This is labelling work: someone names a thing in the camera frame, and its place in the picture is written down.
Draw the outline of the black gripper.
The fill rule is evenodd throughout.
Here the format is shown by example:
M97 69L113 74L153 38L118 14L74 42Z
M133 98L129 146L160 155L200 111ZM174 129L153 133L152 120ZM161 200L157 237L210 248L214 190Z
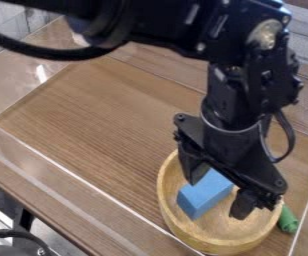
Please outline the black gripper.
M214 168L238 187L229 216L245 220L254 208L273 210L288 190L265 138L271 126L265 117L242 128L221 127L204 115L174 116L174 139L184 177L196 185Z

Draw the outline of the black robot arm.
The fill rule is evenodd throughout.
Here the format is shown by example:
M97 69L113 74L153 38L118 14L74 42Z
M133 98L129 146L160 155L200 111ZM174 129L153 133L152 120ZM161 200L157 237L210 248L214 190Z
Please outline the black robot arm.
M0 46L49 60L106 55L130 42L208 62L208 92L198 115L174 118L184 175L197 183L214 168L238 186L230 215L275 209L288 184L268 148L269 124L289 130L283 112L303 89L289 47L292 18L283 0L0 0L65 16L86 47L59 50L0 33Z

